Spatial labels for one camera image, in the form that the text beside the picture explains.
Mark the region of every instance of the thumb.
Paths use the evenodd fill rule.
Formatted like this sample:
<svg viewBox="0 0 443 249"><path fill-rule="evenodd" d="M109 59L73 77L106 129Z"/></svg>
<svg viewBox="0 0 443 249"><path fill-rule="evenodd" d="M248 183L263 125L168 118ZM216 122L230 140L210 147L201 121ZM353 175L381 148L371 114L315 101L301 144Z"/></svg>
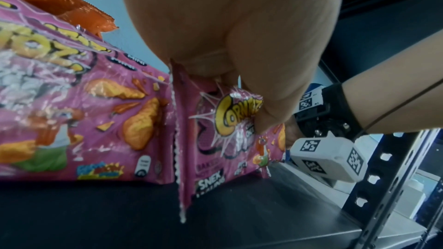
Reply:
<svg viewBox="0 0 443 249"><path fill-rule="evenodd" d="M263 105L255 116L255 131L262 134L273 126L286 122L292 114L309 84L297 89L282 100L263 99Z"/></svg>

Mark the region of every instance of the pink snack bag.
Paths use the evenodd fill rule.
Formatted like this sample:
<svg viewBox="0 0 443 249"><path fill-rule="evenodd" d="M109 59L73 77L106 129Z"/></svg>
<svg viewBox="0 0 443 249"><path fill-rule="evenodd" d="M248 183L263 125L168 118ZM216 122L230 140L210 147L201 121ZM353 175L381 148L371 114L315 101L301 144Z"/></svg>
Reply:
<svg viewBox="0 0 443 249"><path fill-rule="evenodd" d="M283 160L285 129L282 124L255 134L253 116L263 102L258 95L190 77L181 65L173 64L172 73L175 170L184 222L193 198L248 173L266 177L266 166Z"/></svg>
<svg viewBox="0 0 443 249"><path fill-rule="evenodd" d="M0 179L174 181L169 75L0 0Z"/></svg>

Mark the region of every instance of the green pants of cartoon character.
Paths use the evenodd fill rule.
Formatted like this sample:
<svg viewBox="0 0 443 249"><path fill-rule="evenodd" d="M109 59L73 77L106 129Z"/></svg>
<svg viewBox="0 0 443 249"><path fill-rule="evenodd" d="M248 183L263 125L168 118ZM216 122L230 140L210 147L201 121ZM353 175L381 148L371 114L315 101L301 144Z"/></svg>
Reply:
<svg viewBox="0 0 443 249"><path fill-rule="evenodd" d="M65 168L67 161L66 146L64 146L37 149L32 159L17 162L13 165L29 172L57 171Z"/></svg>

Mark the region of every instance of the wrist-mounted device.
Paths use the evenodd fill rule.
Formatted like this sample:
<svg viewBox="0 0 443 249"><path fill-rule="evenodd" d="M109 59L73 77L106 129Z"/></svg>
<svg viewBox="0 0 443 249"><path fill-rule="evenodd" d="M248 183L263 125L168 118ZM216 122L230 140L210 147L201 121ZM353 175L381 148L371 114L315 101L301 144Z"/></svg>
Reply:
<svg viewBox="0 0 443 249"><path fill-rule="evenodd" d="M295 119L305 137L326 137L331 131L336 137L355 141L363 130L349 108L341 83L305 93Z"/></svg>

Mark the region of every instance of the black cable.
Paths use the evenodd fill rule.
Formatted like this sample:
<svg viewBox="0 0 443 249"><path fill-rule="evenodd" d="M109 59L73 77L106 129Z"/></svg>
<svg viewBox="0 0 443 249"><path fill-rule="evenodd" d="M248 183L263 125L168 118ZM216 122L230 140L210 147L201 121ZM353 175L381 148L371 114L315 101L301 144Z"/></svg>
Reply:
<svg viewBox="0 0 443 249"><path fill-rule="evenodd" d="M392 108L391 110L387 111L385 114L381 115L380 117L378 117L377 119L375 119L374 121L372 121L371 123L369 123L365 128L363 128L353 139L353 141L355 142L355 140L357 140L357 138L359 138L362 134L364 134L368 129L370 129L371 127L373 127L376 123L378 123L379 121L383 120L384 118L386 118L387 116L389 116L390 114L394 113L395 111L397 111L398 109L402 108L403 106L407 105L408 103L418 99L419 97L425 95L426 93L430 92L431 90L435 89L436 87L440 86L443 83L443 78L438 80L437 82L433 83L431 86L427 87L426 89L422 90L421 92L419 92L418 94L412 96L411 98L407 99L406 101L404 101L403 103L397 105L396 107Z"/></svg>

